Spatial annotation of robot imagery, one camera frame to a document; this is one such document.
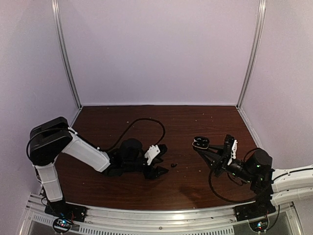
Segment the black earbud charging case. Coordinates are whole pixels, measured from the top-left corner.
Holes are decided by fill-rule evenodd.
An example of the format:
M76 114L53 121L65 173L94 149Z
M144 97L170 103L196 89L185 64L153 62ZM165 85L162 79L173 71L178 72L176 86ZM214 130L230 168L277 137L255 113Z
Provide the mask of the black earbud charging case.
M209 147L209 139L207 137L196 136L194 137L192 146L198 149L207 149Z

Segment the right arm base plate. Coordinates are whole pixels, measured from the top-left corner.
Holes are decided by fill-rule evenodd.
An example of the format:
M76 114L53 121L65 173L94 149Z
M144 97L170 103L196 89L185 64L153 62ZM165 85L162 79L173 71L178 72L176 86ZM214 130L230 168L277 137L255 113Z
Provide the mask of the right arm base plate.
M237 221L251 220L258 217L266 216L267 214L271 214L276 212L276 207L272 204L258 204L251 203L236 206L234 208L235 216Z

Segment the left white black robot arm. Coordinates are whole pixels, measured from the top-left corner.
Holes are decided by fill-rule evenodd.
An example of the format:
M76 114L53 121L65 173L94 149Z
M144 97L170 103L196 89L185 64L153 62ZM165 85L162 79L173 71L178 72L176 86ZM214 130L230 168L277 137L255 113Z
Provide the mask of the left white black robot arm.
M55 216L75 219L78 219L77 209L66 202L55 168L60 154L70 155L105 176L141 172L145 179L154 180L169 171L159 166L166 152L167 146L159 142L144 150L142 143L134 138L119 138L111 148L104 150L79 135L64 117L33 128L26 146L26 155L44 189L47 207Z

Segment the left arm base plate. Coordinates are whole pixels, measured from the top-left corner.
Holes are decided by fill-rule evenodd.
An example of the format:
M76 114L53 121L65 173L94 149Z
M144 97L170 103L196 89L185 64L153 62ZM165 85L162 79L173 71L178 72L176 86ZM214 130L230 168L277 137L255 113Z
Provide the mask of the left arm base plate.
M74 204L67 204L67 209L64 212L56 213L50 206L45 207L45 213L55 217L64 218L68 221L85 222L87 208Z

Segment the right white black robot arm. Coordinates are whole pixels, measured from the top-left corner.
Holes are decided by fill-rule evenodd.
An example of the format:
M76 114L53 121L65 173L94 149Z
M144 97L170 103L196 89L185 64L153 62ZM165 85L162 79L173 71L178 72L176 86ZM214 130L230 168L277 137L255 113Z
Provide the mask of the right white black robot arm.
M272 157L260 148L250 151L250 157L242 161L235 157L237 146L229 144L209 145L203 141L192 144L205 160L210 176L223 173L249 184L255 193L251 199L235 201L238 221L266 216L276 212L279 205L309 199L313 195L313 167L273 169Z

